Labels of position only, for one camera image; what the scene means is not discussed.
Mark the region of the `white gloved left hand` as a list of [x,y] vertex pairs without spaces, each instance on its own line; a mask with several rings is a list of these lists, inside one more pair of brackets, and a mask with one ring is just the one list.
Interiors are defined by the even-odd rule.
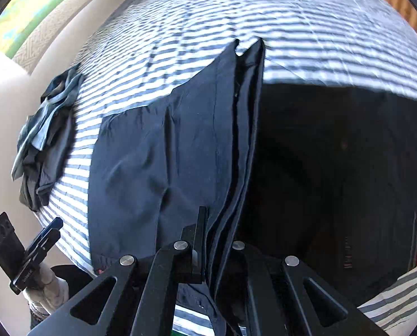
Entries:
[[41,263],[34,284],[23,290],[30,311],[41,320],[53,314],[69,300],[69,286],[48,265]]

